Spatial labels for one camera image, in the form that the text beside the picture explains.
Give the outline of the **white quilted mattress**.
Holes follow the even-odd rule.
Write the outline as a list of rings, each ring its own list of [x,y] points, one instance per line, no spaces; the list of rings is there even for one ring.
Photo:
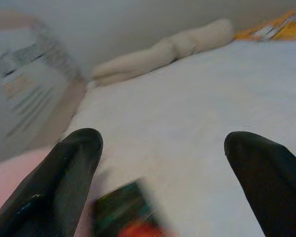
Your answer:
[[[249,131],[296,156],[296,41],[236,41],[147,75],[88,91],[67,132],[104,140],[75,237],[93,200],[140,179],[178,237],[264,237],[224,154]]]

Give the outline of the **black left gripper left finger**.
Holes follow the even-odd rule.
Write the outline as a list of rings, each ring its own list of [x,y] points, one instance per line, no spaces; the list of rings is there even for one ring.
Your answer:
[[[74,237],[103,151],[93,128],[57,143],[0,208],[0,237]]]

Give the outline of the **orange cartoon print blanket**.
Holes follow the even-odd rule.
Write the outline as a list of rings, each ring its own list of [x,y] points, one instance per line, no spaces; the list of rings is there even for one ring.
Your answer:
[[[296,10],[266,24],[237,32],[235,40],[245,41],[296,41]]]

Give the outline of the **dark green red book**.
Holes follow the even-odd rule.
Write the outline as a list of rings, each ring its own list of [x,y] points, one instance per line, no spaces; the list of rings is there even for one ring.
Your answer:
[[[92,203],[92,237],[180,237],[146,183],[137,179]]]

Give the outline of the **beige bolster pillow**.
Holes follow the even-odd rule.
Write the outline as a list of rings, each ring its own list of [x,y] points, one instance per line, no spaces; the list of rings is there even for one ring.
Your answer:
[[[176,50],[168,39],[154,46],[116,57],[96,66],[92,79],[99,86],[126,81],[169,65],[176,59]]]
[[[219,19],[206,26],[182,31],[169,37],[177,58],[222,47],[234,38],[233,24],[228,19]]]

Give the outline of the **grey flower printed panel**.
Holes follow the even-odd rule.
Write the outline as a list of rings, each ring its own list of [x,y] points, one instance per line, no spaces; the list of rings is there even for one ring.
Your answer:
[[[78,67],[43,22],[0,10],[0,162],[56,143],[85,92]]]

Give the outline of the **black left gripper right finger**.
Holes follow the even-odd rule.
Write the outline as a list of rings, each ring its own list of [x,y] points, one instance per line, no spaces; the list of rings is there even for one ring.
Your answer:
[[[246,131],[229,133],[224,152],[265,237],[296,237],[296,156]]]

